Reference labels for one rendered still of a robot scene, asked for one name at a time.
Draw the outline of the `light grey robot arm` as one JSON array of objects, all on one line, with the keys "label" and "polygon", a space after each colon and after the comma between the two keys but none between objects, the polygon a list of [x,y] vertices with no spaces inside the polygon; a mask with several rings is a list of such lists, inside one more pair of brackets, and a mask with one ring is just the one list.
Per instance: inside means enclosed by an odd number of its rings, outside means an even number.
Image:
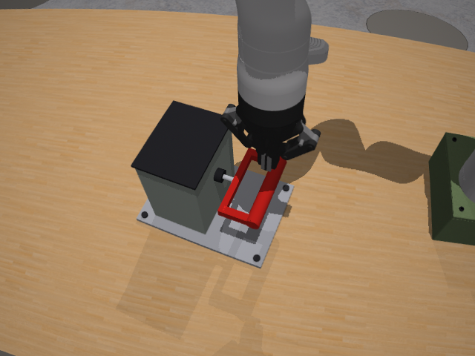
[{"label": "light grey robot arm", "polygon": [[[282,111],[297,105],[307,89],[309,65],[327,60],[329,45],[310,37],[306,0],[235,0],[237,89],[249,105]],[[475,150],[459,171],[459,185],[475,203]]]}]

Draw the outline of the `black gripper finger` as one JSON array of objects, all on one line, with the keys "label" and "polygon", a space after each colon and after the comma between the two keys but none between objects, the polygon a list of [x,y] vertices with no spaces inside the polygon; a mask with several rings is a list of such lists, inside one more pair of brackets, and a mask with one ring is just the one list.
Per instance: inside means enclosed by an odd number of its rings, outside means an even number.
[{"label": "black gripper finger", "polygon": [[[236,136],[236,138],[246,147],[255,148],[258,153],[258,164],[261,169],[266,170],[266,155],[268,154],[269,139],[264,139],[262,127],[250,124],[250,130],[236,114],[236,107],[228,104],[220,121]],[[248,133],[244,133],[244,130]]]},{"label": "black gripper finger", "polygon": [[310,130],[302,120],[301,124],[304,127],[302,133],[287,142],[280,142],[282,134],[281,128],[273,128],[271,130],[268,146],[269,150],[266,155],[266,171],[270,172],[272,169],[276,169],[280,156],[284,160],[290,160],[315,150],[321,132],[317,129]]}]

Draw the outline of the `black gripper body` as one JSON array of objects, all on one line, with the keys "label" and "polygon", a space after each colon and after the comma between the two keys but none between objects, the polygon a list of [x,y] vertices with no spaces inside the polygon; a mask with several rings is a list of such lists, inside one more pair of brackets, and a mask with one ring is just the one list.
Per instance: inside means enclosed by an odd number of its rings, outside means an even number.
[{"label": "black gripper body", "polygon": [[238,91],[236,114],[249,130],[251,123],[262,127],[264,139],[270,139],[270,133],[273,128],[281,128],[282,134],[280,142],[285,142],[302,133],[304,129],[301,120],[306,124],[306,119],[303,114],[305,95],[297,105],[291,108],[282,111],[265,111],[249,105],[243,100]]}]

